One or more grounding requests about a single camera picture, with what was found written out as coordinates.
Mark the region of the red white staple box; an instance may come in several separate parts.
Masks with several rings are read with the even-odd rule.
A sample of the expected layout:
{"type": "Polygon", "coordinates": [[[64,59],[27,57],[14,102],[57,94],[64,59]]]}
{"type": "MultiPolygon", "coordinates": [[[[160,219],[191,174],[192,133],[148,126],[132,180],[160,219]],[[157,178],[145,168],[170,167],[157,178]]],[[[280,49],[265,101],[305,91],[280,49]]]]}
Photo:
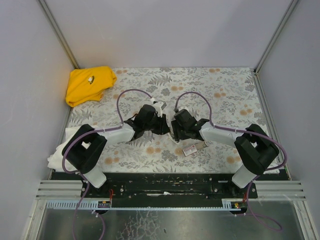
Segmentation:
{"type": "Polygon", "coordinates": [[[207,143],[205,141],[201,141],[196,144],[192,144],[188,147],[183,148],[182,152],[184,156],[187,157],[207,147],[208,147],[207,143]]]}

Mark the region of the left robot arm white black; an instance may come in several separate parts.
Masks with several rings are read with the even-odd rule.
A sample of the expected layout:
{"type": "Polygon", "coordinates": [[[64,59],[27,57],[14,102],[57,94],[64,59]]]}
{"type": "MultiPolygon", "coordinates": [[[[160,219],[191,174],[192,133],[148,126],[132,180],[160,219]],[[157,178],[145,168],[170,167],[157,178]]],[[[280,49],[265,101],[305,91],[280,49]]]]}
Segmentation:
{"type": "Polygon", "coordinates": [[[162,101],[145,104],[138,114],[118,127],[94,129],[89,124],[82,125],[61,151],[63,171],[71,173],[66,169],[65,162],[68,161],[84,180],[96,189],[100,188],[107,180],[97,165],[104,148],[137,140],[148,131],[156,135],[169,133],[170,128],[163,113],[165,107],[166,103],[162,101]]]}

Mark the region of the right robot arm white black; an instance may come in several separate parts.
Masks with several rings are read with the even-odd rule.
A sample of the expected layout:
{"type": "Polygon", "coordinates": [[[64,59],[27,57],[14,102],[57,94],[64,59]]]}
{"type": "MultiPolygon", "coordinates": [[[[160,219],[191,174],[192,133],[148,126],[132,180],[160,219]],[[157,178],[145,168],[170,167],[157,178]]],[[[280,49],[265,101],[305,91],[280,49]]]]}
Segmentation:
{"type": "Polygon", "coordinates": [[[173,138],[217,142],[237,150],[242,166],[232,176],[238,188],[245,188],[255,177],[262,175],[280,151],[257,124],[251,124],[244,132],[225,126],[213,125],[208,119],[196,120],[188,110],[175,110],[171,120],[173,138]]]}

